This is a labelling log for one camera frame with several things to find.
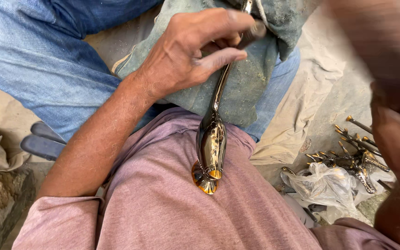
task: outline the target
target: pile of metal parts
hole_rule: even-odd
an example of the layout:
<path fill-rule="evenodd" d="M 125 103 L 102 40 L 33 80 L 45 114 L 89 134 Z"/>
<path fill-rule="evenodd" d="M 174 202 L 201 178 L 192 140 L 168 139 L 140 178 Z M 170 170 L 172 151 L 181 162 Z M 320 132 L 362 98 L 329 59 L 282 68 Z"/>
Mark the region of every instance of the pile of metal parts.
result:
<path fill-rule="evenodd" d="M 346 121 L 351 122 L 372 134 L 370 128 L 354 120 L 351 116 L 348 116 Z M 307 156 L 314 162 L 323 163 L 328 167 L 341 167 L 347 170 L 350 175 L 354 176 L 362 183 L 369 194 L 375 194 L 376 188 L 371 182 L 370 175 L 377 168 L 385 172 L 390 172 L 390 168 L 381 164 L 374 156 L 382 157 L 381 153 L 377 149 L 377 145 L 366 136 L 361 139 L 359 134 L 351 136 L 348 133 L 347 128 L 341 129 L 338 125 L 335 125 L 335 127 L 336 132 L 343 136 L 341 139 L 352 145 L 356 149 L 356 152 L 350 154 L 342 142 L 339 141 L 339 145 L 343 151 L 343 154 L 341 155 L 334 151 L 329 151 L 329 154 L 319 151 L 319 153 L 313 155 L 307 154 Z M 292 170 L 287 167 L 284 167 L 283 170 L 288 171 L 289 173 L 292 172 Z"/>

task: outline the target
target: dusty floor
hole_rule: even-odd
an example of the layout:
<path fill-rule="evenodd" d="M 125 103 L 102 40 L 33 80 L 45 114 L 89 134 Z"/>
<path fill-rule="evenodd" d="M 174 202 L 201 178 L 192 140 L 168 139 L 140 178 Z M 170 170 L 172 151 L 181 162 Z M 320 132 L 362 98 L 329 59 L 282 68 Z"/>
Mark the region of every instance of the dusty floor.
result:
<path fill-rule="evenodd" d="M 108 67 L 111 67 L 115 61 L 122 58 L 128 53 L 130 49 L 129 44 L 122 44 L 121 37 L 117 34 L 125 31 L 129 27 L 138 27 L 142 23 L 140 19 L 133 20 L 122 27 L 113 28 L 110 32 L 103 31 L 98 34 L 98 37 L 88 37 L 88 41 L 97 51 L 101 57 L 106 61 Z M 120 52 L 115 56 L 107 56 L 113 49 L 120 48 Z M 297 171 L 306 167 L 308 158 L 305 156 L 307 153 L 315 153 L 317 151 L 340 151 L 337 141 L 339 135 L 334 131 L 334 124 L 340 125 L 342 128 L 346 127 L 353 133 L 359 133 L 362 136 L 371 135 L 362 129 L 346 122 L 345 119 L 348 115 L 352 115 L 358 121 L 370 125 L 371 115 L 369 109 L 370 78 L 364 71 L 364 66 L 361 62 L 356 60 L 352 53 L 350 53 L 350 60 L 347 61 L 344 76 L 340 81 L 334 84 L 331 92 L 319 108 L 315 115 L 313 122 L 308 130 L 307 141 L 311 142 L 310 147 L 304 152 L 300 153 L 294 164 L 288 167 Z M 14 100 L 8 94 L 0 91 L 0 133 L 3 135 L 2 145 L 6 148 L 8 153 L 19 152 L 19 143 L 22 138 L 30 134 L 30 125 L 33 122 L 39 121 L 39 118 L 30 110 L 25 109 L 18 101 Z M 38 157 L 32 157 L 29 162 L 35 163 L 38 168 L 48 169 L 51 165 L 50 162 L 45 162 Z M 277 185 L 281 182 L 279 172 L 284 165 L 274 164 L 257 166 L 257 169 L 272 185 Z M 17 235 L 16 230 L 9 237 L 8 243 L 3 249 L 11 248 L 11 242 Z"/>

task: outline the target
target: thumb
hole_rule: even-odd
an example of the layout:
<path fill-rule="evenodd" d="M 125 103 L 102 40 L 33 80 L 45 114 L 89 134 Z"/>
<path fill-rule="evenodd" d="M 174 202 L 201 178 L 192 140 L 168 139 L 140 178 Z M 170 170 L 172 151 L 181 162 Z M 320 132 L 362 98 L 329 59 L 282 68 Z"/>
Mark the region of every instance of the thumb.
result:
<path fill-rule="evenodd" d="M 233 61 L 246 59 L 247 53 L 236 48 L 224 48 L 196 61 L 195 75 L 201 82 L 221 67 Z"/>

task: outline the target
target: metal handle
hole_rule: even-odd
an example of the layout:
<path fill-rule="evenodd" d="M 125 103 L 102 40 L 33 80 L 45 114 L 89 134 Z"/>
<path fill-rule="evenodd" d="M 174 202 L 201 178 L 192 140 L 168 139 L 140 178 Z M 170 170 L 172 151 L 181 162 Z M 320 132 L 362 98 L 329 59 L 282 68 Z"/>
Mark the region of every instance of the metal handle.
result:
<path fill-rule="evenodd" d="M 244 49 L 249 44 L 262 39 L 266 34 L 265 24 L 259 20 L 256 20 L 256 23 L 248 30 L 243 32 L 242 39 L 239 44 L 237 44 L 237 49 Z M 212 99 L 212 108 L 215 111 L 219 109 L 220 98 L 223 93 L 223 89 L 225 88 L 226 81 L 228 80 L 229 72 L 231 71 L 232 63 L 227 64 L 223 67 L 222 73 L 219 77 L 219 82 L 217 83 L 216 89 L 213 94 Z"/>

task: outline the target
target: fingernail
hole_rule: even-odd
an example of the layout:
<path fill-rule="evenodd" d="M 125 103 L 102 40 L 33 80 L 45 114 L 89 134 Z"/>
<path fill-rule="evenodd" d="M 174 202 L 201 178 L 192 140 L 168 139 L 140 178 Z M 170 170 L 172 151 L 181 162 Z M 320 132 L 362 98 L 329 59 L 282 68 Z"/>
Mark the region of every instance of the fingernail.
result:
<path fill-rule="evenodd" d="M 237 13 L 233 9 L 226 10 L 228 12 L 228 17 L 231 21 L 237 21 Z"/>
<path fill-rule="evenodd" d="M 247 52 L 242 50 L 236 57 L 236 60 L 243 60 L 248 56 Z"/>

